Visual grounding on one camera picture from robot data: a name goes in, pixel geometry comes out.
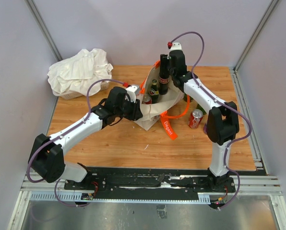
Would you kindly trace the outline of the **cola glass bottle red cap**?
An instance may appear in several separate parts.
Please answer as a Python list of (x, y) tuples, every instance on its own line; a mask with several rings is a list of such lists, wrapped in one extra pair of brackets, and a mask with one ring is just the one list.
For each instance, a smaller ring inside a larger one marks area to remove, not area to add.
[(159, 74), (159, 94), (165, 95), (168, 91), (169, 74), (161, 73)]

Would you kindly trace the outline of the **canvas tote bag orange handles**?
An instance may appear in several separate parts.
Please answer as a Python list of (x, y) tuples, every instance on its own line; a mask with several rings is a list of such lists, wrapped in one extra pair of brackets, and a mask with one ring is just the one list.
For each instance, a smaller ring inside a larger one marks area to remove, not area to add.
[(178, 119), (186, 115), (190, 107), (190, 101), (186, 104), (185, 110), (179, 115), (168, 115), (168, 110), (175, 106), (179, 101), (183, 99), (184, 93), (174, 86), (172, 82), (168, 84), (168, 92), (165, 95), (160, 95), (158, 102), (155, 104), (143, 104), (143, 95), (148, 94), (149, 87), (151, 86), (152, 80), (158, 79), (160, 71), (160, 61), (157, 61), (151, 70), (149, 71), (147, 77), (140, 85), (140, 110), (143, 117), (137, 120), (135, 123), (142, 127), (144, 130), (149, 130), (156, 121), (160, 120), (164, 130), (167, 135), (175, 140), (178, 136), (170, 125), (171, 119)]

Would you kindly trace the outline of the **green bottle gold foil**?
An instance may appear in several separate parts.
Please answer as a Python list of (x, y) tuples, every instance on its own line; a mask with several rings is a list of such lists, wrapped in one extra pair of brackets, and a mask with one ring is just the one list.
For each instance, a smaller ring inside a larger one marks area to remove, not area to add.
[(197, 104), (196, 109), (201, 110), (203, 115), (207, 114), (206, 111), (199, 104)]

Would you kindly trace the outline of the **red cola can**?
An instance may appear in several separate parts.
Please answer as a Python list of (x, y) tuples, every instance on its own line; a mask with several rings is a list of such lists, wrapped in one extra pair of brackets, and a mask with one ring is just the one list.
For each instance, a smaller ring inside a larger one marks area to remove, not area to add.
[(188, 126), (192, 129), (196, 129), (203, 119), (203, 112), (200, 109), (195, 109), (191, 112)]

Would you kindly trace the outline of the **purple soda can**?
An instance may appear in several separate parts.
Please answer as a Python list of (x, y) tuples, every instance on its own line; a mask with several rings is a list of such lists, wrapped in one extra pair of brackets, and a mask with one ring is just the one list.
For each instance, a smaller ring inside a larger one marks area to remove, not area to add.
[(207, 134), (207, 123), (205, 123), (203, 126), (203, 132), (204, 134)]

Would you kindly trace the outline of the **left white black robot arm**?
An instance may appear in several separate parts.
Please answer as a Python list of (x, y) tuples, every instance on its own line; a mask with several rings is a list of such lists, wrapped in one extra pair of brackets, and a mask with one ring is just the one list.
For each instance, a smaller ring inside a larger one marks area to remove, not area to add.
[(80, 163), (66, 162), (65, 155), (86, 137), (107, 126), (113, 126), (124, 118), (130, 121), (142, 118), (137, 98), (140, 90), (137, 85), (126, 89), (114, 87), (107, 98), (89, 108), (88, 113), (74, 124), (50, 136), (38, 135), (28, 161), (28, 180), (36, 182), (29, 172), (33, 169), (48, 183), (58, 179), (71, 180), (81, 189), (88, 189), (92, 185), (88, 169)]

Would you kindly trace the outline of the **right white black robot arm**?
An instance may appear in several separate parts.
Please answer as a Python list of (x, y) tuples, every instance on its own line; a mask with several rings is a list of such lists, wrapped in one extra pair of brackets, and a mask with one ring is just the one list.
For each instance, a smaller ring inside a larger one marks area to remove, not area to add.
[(217, 97), (200, 81), (193, 71), (188, 71), (182, 50), (172, 50), (160, 55), (160, 77), (170, 77), (174, 86), (192, 97), (206, 111), (207, 136), (212, 142), (212, 161), (208, 168), (207, 187), (217, 192), (229, 180), (229, 143), (239, 132), (237, 105)]

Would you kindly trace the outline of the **white crumpled cloth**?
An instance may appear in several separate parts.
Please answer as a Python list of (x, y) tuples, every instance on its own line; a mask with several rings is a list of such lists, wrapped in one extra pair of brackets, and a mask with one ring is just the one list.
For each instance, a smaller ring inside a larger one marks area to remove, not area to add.
[(91, 51), (80, 50), (73, 57), (64, 59), (49, 67), (48, 82), (55, 96), (79, 93), (90, 96), (101, 90), (102, 84), (107, 81), (95, 84), (88, 89), (92, 83), (100, 79), (112, 79), (113, 66), (107, 60), (107, 53), (99, 48)]

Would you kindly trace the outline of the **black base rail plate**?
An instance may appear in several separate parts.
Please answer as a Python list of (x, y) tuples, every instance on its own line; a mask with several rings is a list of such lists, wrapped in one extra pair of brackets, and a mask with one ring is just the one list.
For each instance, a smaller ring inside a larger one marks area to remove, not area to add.
[(66, 190), (87, 193), (95, 188), (97, 199), (130, 201), (197, 201), (199, 193), (214, 196), (236, 191), (230, 174), (214, 178), (208, 170), (88, 167), (82, 182), (67, 179)]

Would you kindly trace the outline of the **right aluminium frame post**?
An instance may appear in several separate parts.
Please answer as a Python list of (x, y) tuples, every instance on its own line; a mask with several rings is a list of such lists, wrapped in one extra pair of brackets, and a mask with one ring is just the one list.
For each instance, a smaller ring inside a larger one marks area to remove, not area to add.
[(275, 12), (276, 8), (280, 4), (281, 0), (271, 0), (267, 9), (265, 10), (262, 18), (260, 19), (258, 25), (256, 26), (253, 34), (251, 35), (248, 43), (246, 44), (244, 50), (242, 51), (242, 54), (240, 55), (237, 63), (235, 64), (233, 71), (238, 72), (240, 67), (242, 66), (243, 62), (247, 58), (248, 54), (250, 53), (251, 49), (255, 45), (257, 39), (261, 35), (263, 29), (267, 25), (268, 21), (270, 20), (272, 14)]

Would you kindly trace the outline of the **aluminium frame post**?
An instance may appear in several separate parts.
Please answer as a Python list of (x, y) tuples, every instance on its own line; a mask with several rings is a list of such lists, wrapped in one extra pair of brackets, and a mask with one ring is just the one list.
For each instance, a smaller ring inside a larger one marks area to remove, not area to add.
[(280, 4), (281, 0), (271, 0), (267, 9), (265, 10), (262, 18), (260, 19), (258, 25), (256, 26), (253, 34), (251, 35), (248, 43), (246, 44), (244, 50), (242, 51), (242, 54), (240, 55), (237, 63), (235, 64), (233, 71), (238, 72), (240, 67), (242, 66), (243, 62), (247, 58), (248, 54), (250, 53), (251, 49), (255, 45), (257, 39), (261, 35), (263, 29), (267, 25), (268, 21), (270, 20), (272, 14), (275, 12), (276, 8)]
[(53, 55), (57, 61), (62, 61), (62, 55), (60, 54), (58, 47), (56, 46), (48, 27), (35, 3), (34, 0), (24, 0), (28, 9), (30, 10), (33, 18), (35, 19), (41, 33), (43, 34), (45, 40), (47, 41), (49, 48), (51, 49)]

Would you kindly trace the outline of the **left aluminium frame post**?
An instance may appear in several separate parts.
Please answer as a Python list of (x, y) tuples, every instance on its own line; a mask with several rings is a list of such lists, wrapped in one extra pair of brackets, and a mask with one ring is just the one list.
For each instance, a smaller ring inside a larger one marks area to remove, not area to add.
[(57, 61), (62, 61), (62, 55), (60, 54), (58, 47), (56, 46), (48, 27), (35, 3), (34, 0), (24, 0), (28, 9), (30, 10), (33, 18), (35, 19), (41, 33), (43, 34), (45, 40), (47, 41), (49, 48), (51, 49), (53, 55)]

